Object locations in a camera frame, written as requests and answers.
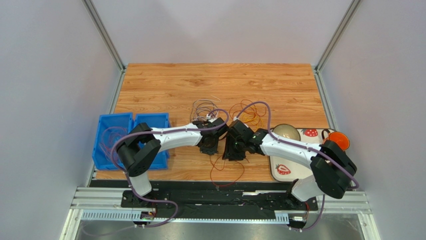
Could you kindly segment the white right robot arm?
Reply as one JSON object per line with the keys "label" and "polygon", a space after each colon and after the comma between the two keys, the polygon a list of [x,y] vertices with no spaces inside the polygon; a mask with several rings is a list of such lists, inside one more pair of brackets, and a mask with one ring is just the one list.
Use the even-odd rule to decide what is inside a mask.
{"label": "white right robot arm", "polygon": [[222,158],[240,161],[247,153],[286,159],[311,170],[311,175],[295,179],[286,190],[287,199],[296,204],[320,195],[342,199],[357,172],[353,161],[331,140],[321,144],[297,141],[270,129],[253,131],[235,120],[228,127]]}

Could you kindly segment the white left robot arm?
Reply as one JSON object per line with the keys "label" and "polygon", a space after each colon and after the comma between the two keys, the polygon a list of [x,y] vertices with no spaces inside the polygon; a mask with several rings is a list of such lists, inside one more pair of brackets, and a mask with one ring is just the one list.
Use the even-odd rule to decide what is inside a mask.
{"label": "white left robot arm", "polygon": [[197,146],[202,151],[207,150],[207,154],[214,155],[219,137],[227,130],[226,121],[220,117],[170,128],[151,128],[143,122],[117,140],[112,147],[111,156],[117,154],[135,194],[144,197],[152,191],[147,171],[158,153]]}

